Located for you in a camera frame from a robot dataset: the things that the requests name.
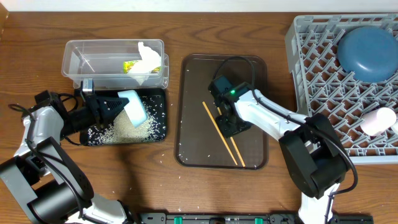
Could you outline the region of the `dark blue plate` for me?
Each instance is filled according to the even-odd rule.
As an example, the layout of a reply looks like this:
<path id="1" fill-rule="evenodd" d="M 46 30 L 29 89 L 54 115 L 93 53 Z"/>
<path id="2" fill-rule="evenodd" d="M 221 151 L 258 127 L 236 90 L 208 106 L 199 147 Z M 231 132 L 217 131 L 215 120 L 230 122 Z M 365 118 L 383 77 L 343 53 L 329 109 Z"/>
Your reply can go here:
<path id="1" fill-rule="evenodd" d="M 377 83 L 397 71 L 397 40 L 377 27 L 360 27 L 347 33 L 338 44 L 337 59 L 354 79 Z"/>

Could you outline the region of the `light blue rice bowl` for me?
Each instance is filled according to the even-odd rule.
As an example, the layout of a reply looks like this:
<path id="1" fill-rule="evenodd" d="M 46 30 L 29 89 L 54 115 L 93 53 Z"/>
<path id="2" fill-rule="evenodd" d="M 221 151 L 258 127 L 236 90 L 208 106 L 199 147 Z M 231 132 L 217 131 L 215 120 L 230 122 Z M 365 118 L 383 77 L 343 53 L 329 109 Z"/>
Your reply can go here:
<path id="1" fill-rule="evenodd" d="M 147 120 L 147 113 L 142 104 L 139 95 L 135 90 L 119 91 L 120 98 L 127 98 L 129 103 L 124 107 L 124 110 L 135 128 L 138 128 Z"/>

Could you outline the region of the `white napkin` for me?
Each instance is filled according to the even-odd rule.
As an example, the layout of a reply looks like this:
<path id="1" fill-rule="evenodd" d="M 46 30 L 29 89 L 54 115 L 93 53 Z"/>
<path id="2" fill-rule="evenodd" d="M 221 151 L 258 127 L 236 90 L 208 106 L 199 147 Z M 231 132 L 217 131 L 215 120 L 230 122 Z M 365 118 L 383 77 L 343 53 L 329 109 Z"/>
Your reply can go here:
<path id="1" fill-rule="evenodd" d="M 160 72 L 161 56 L 143 42 L 138 42 L 138 50 L 141 59 L 124 62 L 123 69 L 125 74 L 132 75 L 142 85 L 150 74 Z"/>

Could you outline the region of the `yellow green snack wrapper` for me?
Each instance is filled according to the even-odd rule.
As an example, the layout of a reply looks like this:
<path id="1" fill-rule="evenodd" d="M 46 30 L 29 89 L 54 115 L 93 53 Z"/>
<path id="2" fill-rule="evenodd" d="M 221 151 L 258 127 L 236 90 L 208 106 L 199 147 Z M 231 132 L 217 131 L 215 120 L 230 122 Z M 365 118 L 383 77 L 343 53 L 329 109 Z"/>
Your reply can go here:
<path id="1" fill-rule="evenodd" d="M 123 63 L 124 73 L 142 74 L 160 72 L 160 63 L 143 60 L 131 60 Z"/>

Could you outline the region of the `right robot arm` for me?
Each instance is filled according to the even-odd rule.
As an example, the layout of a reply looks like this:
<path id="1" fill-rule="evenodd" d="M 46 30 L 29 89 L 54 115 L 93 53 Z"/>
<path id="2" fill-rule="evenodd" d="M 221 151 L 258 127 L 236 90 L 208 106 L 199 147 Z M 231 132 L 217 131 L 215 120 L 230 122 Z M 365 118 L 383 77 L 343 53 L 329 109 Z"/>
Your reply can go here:
<path id="1" fill-rule="evenodd" d="M 279 142 L 289 175 L 302 193 L 298 217 L 304 223 L 328 223 L 335 196 L 349 170 L 355 170 L 328 118 L 294 113 L 266 98 L 244 82 L 227 79 L 208 87 L 221 111 L 216 123 L 230 138 L 257 126 Z"/>

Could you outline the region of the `pink cup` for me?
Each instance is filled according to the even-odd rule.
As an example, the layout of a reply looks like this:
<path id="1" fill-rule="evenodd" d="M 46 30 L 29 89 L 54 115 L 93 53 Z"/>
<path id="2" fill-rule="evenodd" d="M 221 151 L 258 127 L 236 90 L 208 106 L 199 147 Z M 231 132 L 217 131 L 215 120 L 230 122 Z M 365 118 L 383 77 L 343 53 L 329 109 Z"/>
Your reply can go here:
<path id="1" fill-rule="evenodd" d="M 394 110 L 382 107 L 364 114 L 361 118 L 362 131 L 369 136 L 378 136 L 396 123 L 397 116 Z"/>

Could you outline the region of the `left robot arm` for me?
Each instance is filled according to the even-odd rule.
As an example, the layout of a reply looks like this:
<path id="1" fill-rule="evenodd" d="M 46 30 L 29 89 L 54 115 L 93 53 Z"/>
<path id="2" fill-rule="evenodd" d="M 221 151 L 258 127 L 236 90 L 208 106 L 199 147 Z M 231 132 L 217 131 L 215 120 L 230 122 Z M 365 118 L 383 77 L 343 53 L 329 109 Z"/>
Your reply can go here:
<path id="1" fill-rule="evenodd" d="M 82 107 L 67 110 L 64 101 L 76 96 L 45 90 L 29 109 L 9 105 L 22 113 L 25 130 L 17 152 L 1 164 L 1 180 L 32 223 L 140 223 L 120 200 L 96 195 L 60 145 L 71 134 L 112 122 L 129 100 L 94 93 L 82 98 Z"/>

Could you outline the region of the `light green cup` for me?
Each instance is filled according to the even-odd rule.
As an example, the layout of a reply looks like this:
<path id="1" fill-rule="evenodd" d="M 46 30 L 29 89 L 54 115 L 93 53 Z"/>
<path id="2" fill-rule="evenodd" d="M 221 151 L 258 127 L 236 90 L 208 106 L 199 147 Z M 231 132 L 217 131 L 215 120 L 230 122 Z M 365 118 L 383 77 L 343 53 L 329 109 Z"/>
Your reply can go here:
<path id="1" fill-rule="evenodd" d="M 394 133 L 398 134 L 398 121 L 396 121 L 392 126 L 391 129 Z"/>

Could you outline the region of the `wooden chopstick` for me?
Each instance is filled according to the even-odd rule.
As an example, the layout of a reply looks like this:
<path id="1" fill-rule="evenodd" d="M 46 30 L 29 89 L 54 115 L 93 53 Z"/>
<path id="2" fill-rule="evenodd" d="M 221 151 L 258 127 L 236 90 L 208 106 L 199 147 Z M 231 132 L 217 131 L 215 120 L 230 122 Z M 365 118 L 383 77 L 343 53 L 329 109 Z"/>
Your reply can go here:
<path id="1" fill-rule="evenodd" d="M 205 101 L 202 101 L 202 105 L 203 105 L 204 109 L 206 110 L 206 112 L 207 112 L 209 118 L 211 119 L 211 122 L 213 123 L 213 126 L 215 127 L 215 129 L 216 129 L 216 131 L 217 131 L 217 133 L 218 133 L 220 139 L 222 140 L 222 142 L 223 142 L 225 148 L 227 149 L 229 155 L 231 156 L 231 158 L 232 158 L 234 164 L 237 166 L 238 163 L 237 163 L 237 161 L 236 161 L 236 159 L 235 159 L 233 153 L 231 152 L 231 149 L 230 149 L 228 143 L 226 142 L 226 139 L 225 139 L 224 136 L 222 135 L 222 133 L 221 133 L 221 131 L 220 131 L 220 129 L 219 129 L 219 127 L 218 127 L 218 125 L 217 125 L 217 123 L 216 123 L 216 121 L 215 121 L 213 115 L 211 114 L 211 112 L 210 112 L 210 110 L 209 110 L 209 108 L 208 108 L 206 102 L 205 102 Z"/>
<path id="2" fill-rule="evenodd" d="M 221 110 L 220 110 L 219 107 L 217 107 L 217 110 L 218 110 L 219 114 L 222 115 L 222 114 L 221 114 Z M 230 139 L 230 141 L 232 142 L 232 144 L 233 144 L 233 146 L 234 146 L 234 149 L 235 149 L 235 151 L 236 151 L 236 153 L 237 153 L 237 155 L 238 155 L 238 157 L 239 157 L 240 162 L 242 163 L 242 166 L 243 166 L 243 167 L 246 167 L 245 162 L 243 161 L 243 158 L 242 158 L 241 153 L 240 153 L 240 151 L 239 151 L 239 149 L 238 149 L 238 147 L 237 147 L 237 145 L 236 145 L 236 143 L 235 143 L 234 138 L 233 138 L 233 137 L 230 137 L 229 139 Z"/>

